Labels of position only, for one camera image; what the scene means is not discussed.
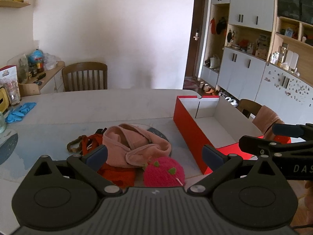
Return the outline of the red cloth bag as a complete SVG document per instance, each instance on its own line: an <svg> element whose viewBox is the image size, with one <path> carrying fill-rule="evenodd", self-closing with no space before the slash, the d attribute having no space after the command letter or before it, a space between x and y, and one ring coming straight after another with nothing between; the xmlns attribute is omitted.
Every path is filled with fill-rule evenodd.
<svg viewBox="0 0 313 235"><path fill-rule="evenodd" d="M107 128L98 129L93 135L82 135L80 146L83 155L87 155L102 144L102 136L106 130ZM136 168L112 167L107 163L100 167L98 174L122 189L133 187L136 180Z"/></svg>

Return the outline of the pink fleece garment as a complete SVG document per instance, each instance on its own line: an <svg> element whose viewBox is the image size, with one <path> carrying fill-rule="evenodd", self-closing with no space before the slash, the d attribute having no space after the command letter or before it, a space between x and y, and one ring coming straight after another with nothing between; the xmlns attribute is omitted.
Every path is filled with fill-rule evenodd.
<svg viewBox="0 0 313 235"><path fill-rule="evenodd" d="M112 167L144 167L148 162L171 153L171 144L148 130L132 124L108 128L102 136L108 149L106 163Z"/></svg>

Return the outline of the red and white cardboard box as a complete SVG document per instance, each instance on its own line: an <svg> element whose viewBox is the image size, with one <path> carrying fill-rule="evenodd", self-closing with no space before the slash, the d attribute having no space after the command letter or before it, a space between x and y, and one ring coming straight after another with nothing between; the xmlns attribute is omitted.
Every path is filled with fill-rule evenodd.
<svg viewBox="0 0 313 235"><path fill-rule="evenodd" d="M244 135L263 138L248 118L220 97L177 96L173 120L202 174L212 172L202 159L204 145L249 160L253 155L239 149L239 139Z"/></svg>

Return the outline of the pink fuzzy strawberry hat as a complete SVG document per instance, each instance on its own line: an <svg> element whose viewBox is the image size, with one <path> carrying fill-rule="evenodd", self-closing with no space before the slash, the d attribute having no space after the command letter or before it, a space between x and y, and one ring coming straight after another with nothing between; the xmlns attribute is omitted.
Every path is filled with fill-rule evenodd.
<svg viewBox="0 0 313 235"><path fill-rule="evenodd" d="M143 172L145 187L183 187L185 172L174 159L163 156L151 161Z"/></svg>

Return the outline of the pink fringed scarf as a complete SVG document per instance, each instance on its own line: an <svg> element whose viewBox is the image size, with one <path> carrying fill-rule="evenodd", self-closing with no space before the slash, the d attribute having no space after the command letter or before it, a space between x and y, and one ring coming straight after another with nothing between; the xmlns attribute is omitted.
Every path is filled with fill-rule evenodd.
<svg viewBox="0 0 313 235"><path fill-rule="evenodd" d="M272 111L269 107L261 106L257 115L253 119L253 124L262 132L264 139L274 140L276 135L272 130L273 125L284 124L284 121L282 121L278 114Z"/></svg>

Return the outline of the wooden chair beside table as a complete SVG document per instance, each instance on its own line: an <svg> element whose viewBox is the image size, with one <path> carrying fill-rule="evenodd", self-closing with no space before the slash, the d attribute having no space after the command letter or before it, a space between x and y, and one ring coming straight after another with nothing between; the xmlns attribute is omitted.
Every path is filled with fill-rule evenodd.
<svg viewBox="0 0 313 235"><path fill-rule="evenodd" d="M261 105L256 103L255 101L251 101L248 99L241 99L238 103L237 109L247 118L250 117L250 115L256 116L257 113L261 109Z"/></svg>

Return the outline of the shoes on floor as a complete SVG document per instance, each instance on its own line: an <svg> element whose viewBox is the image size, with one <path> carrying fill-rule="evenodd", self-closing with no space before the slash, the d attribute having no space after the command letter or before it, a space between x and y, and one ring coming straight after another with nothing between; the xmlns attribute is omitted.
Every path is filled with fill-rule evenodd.
<svg viewBox="0 0 313 235"><path fill-rule="evenodd" d="M220 96L225 98L227 102L229 102L233 107L238 107L238 99L232 96L230 93L226 92L220 88L213 88L205 81L200 81L199 83L200 92L202 96Z"/></svg>

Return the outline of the red patterned doormat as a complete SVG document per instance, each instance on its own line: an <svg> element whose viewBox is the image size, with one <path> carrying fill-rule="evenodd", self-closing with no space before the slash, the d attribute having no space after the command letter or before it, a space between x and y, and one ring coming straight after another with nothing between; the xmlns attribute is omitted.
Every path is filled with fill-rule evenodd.
<svg viewBox="0 0 313 235"><path fill-rule="evenodd" d="M200 82L193 78L193 77L185 77L183 82L183 89L184 90L193 90L193 89L199 89L200 88Z"/></svg>

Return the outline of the blue rubber gloves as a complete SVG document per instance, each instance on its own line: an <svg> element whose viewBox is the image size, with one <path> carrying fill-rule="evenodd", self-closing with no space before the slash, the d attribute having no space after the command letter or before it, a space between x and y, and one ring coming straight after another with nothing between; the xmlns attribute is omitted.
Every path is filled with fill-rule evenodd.
<svg viewBox="0 0 313 235"><path fill-rule="evenodd" d="M26 102L23 105L12 109L5 118L6 123L11 124L22 121L23 118L36 106L35 102Z"/></svg>

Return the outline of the wooden chair behind table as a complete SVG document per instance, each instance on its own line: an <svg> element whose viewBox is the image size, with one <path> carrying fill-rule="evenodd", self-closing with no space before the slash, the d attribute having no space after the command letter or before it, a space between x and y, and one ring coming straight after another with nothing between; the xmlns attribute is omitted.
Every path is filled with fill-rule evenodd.
<svg viewBox="0 0 313 235"><path fill-rule="evenodd" d="M99 62L83 62L62 69L65 92L108 89L108 66Z"/></svg>

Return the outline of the wooden sideboard with clutter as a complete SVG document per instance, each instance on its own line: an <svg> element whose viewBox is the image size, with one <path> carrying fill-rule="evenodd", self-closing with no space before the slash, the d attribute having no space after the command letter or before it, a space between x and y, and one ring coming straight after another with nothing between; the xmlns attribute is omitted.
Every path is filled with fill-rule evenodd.
<svg viewBox="0 0 313 235"><path fill-rule="evenodd" d="M20 54L1 67L1 100L15 106L23 97L64 91L62 69L65 63L58 57L36 49Z"/></svg>

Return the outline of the brown entrance door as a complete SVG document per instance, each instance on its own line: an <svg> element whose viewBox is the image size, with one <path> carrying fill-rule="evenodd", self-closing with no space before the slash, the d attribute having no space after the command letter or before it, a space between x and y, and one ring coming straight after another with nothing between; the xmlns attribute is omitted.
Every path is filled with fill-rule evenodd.
<svg viewBox="0 0 313 235"><path fill-rule="evenodd" d="M196 75L198 56L200 54L200 41L202 36L205 1L206 0L194 0L192 28L189 40L185 77L193 77Z"/></svg>

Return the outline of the white wall cabinet unit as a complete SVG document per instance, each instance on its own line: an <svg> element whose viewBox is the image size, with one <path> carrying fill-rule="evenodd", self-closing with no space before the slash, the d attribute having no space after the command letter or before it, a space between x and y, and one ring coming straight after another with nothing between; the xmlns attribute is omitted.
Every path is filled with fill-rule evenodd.
<svg viewBox="0 0 313 235"><path fill-rule="evenodd" d="M312 122L312 0L209 0L200 77L288 124Z"/></svg>

